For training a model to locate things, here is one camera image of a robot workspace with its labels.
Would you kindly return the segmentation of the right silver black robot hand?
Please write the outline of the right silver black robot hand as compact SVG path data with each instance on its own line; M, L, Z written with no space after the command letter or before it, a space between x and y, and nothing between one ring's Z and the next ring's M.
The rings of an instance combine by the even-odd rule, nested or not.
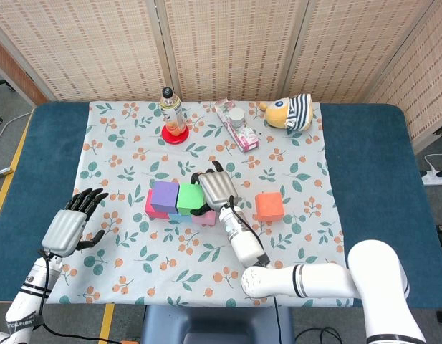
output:
M231 177L218 161L212 161L214 169L204 173L193 173L191 184L198 184L205 198L205 203L198 209L192 209L191 215L202 216L213 210L219 212L223 207L235 206L239 197Z

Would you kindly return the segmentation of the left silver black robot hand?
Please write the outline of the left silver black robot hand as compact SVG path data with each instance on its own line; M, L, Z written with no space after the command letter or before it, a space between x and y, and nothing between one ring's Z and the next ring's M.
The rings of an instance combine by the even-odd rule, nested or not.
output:
M42 240L43 257L68 257L74 251L80 251L98 244L105 235L101 229L91 239L81 240L87 222L98 205L108 196L103 188L87 188L76 193L66 206L54 216Z

